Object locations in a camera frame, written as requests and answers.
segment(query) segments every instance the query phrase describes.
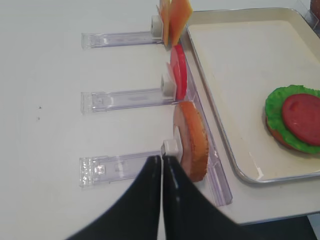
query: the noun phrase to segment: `cheese slice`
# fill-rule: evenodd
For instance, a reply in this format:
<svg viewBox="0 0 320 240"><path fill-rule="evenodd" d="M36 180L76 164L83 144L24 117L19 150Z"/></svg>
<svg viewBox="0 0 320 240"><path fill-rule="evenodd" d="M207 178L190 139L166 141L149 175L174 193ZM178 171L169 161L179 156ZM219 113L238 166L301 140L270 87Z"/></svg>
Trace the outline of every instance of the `cheese slice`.
<svg viewBox="0 0 320 240"><path fill-rule="evenodd" d="M163 22L163 43L165 46L169 42L169 9L170 9L170 0L160 0L159 3L159 14Z"/></svg>
<svg viewBox="0 0 320 240"><path fill-rule="evenodd" d="M172 46L179 42L180 35L193 12L189 0L172 0L169 9L169 37Z"/></svg>

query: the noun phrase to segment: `tomato slice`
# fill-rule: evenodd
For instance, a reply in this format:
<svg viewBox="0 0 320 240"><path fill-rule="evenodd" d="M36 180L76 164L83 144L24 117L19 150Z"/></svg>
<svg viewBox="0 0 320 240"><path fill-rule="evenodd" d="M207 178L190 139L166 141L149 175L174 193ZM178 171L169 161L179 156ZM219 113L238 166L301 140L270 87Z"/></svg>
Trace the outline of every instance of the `tomato slice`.
<svg viewBox="0 0 320 240"><path fill-rule="evenodd" d="M285 126L301 141L320 146L320 97L294 94L282 105Z"/></svg>
<svg viewBox="0 0 320 240"><path fill-rule="evenodd" d="M174 46L171 50L170 65L176 83L175 98L183 100L187 93L187 65L185 52L180 44Z"/></svg>

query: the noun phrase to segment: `bun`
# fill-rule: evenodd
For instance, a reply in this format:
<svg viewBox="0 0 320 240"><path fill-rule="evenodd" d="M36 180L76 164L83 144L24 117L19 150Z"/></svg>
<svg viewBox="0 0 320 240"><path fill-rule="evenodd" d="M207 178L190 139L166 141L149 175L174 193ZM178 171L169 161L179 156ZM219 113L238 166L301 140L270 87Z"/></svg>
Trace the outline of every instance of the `bun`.
<svg viewBox="0 0 320 240"><path fill-rule="evenodd" d="M181 166L192 182L201 181L207 173L209 143L202 118L192 102L175 106L173 131L176 127L183 146Z"/></svg>

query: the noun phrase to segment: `green lettuce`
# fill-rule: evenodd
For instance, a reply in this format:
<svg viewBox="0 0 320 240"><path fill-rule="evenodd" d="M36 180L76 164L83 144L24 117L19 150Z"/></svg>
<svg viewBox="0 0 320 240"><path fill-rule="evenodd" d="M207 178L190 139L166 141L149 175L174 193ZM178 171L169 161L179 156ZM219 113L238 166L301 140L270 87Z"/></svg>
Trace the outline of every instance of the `green lettuce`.
<svg viewBox="0 0 320 240"><path fill-rule="evenodd" d="M282 105L285 100L294 94L310 94L320 98L320 90L306 88L303 85L290 85L274 90L265 100L265 114L268 125L272 130L278 131L283 140L293 148L309 154L320 153L320 146L312 146L293 135L285 126L282 119Z"/></svg>

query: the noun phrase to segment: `white table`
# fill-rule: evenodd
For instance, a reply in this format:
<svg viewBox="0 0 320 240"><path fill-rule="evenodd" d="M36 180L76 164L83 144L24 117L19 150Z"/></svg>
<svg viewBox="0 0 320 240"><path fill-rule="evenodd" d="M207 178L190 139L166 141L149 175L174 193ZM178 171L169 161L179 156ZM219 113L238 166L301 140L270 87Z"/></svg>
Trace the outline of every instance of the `white table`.
<svg viewBox="0 0 320 240"><path fill-rule="evenodd" d="M295 0L193 0L194 10L290 7ZM132 181L79 187L79 157L159 149L172 106L82 116L80 92L154 88L169 54L159 46L83 51L81 33L146 31L157 1L15 0L0 8L0 239L63 239L108 209ZM215 140L238 223L320 211L320 180L250 186ZM164 239L163 222L159 239Z"/></svg>

